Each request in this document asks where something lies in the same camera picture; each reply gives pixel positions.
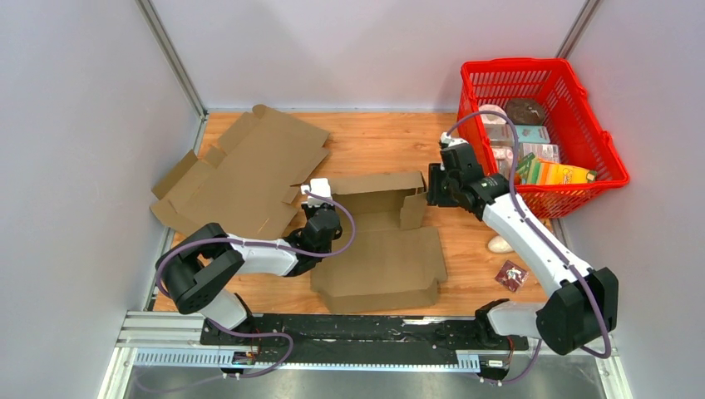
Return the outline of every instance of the red basket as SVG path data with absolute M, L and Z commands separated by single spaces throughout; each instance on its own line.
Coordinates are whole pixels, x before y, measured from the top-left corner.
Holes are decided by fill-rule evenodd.
M 590 184 L 517 186 L 537 217 L 561 218 L 606 190 L 629 182 L 629 174 L 612 146 L 612 136 L 599 127 L 587 101 L 588 93 L 566 60 L 506 58 L 466 62 L 461 75 L 459 120 L 483 104 L 504 107 L 512 98 L 533 98 L 546 110 L 544 126 L 551 143 L 560 148 L 561 162 L 597 171 L 596 181 Z M 472 144 L 486 173 L 497 173 L 480 118 L 464 123 L 458 131 Z

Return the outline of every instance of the brown round object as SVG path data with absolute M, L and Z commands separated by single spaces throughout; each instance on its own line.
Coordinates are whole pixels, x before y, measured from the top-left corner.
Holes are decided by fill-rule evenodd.
M 512 98 L 507 102 L 505 111 L 517 125 L 543 125 L 546 119 L 544 107 L 530 98 Z

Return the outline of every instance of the cardboard box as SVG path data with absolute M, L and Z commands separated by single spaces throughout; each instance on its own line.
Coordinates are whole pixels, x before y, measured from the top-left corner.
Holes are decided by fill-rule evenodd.
M 357 237 L 344 253 L 325 259 L 311 272 L 311 288 L 332 313 L 356 313 L 430 306 L 438 283 L 446 281 L 441 240 L 422 227 L 426 184 L 421 172 L 328 179 L 333 198 L 348 208 Z M 350 238 L 341 213 L 343 236 Z
M 255 106 L 211 147 L 191 151 L 152 192 L 150 208 L 166 226 L 189 235 L 210 222 L 251 239 L 278 239 L 298 209 L 298 187 L 328 155 L 329 133 L 295 117 Z

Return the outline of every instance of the open cardboard box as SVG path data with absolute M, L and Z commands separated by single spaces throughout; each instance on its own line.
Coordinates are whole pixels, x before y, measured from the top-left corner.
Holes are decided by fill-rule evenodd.
M 150 208 L 164 225 L 189 235 L 217 222 L 231 234 L 278 239 L 297 209 L 298 187 L 328 155 L 329 133 L 294 116 L 255 106 L 211 147 L 193 151 L 153 189 Z
M 385 173 L 328 180 L 333 198 L 352 214 L 357 237 L 342 254 L 311 272 L 311 288 L 332 313 L 431 306 L 446 264 L 435 227 L 422 227 L 426 185 L 421 172 Z M 351 226 L 341 214 L 343 236 Z

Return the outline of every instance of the robotic arm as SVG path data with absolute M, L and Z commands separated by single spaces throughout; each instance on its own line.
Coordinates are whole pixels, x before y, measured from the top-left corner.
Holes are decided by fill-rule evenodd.
M 319 198 L 331 198 L 327 179 L 311 180 L 310 187 L 302 187 L 304 191 Z M 163 268 L 161 279 L 179 313 L 200 312 L 229 330 L 239 326 L 246 328 L 250 311 L 239 295 L 225 289 L 233 276 L 270 273 L 293 277 L 306 273 L 323 258 L 301 252 L 328 254 L 332 242 L 343 233 L 333 205 L 309 196 L 302 208 L 306 225 L 282 239 L 244 239 L 226 234 L 219 224 L 210 223 L 162 255 L 156 263 L 158 270 L 165 259 L 172 256 L 168 260 L 169 267 Z M 216 243 L 194 245 L 203 240 Z M 210 263 L 204 266 L 201 259 L 209 259 Z
M 518 195 L 516 209 L 509 181 L 500 174 L 485 177 L 472 146 L 463 139 L 441 136 L 441 164 L 429 165 L 428 204 L 460 206 L 501 235 L 531 268 L 546 294 L 547 303 L 494 301 L 478 310 L 486 323 L 488 340 L 519 335 L 543 339 L 565 355 L 599 337 L 601 332 L 589 298 L 568 265 L 587 282 L 612 331 L 617 323 L 618 280 L 608 268 L 593 270 L 572 254 L 530 211 Z M 560 259 L 529 226 L 533 224 L 564 257 Z

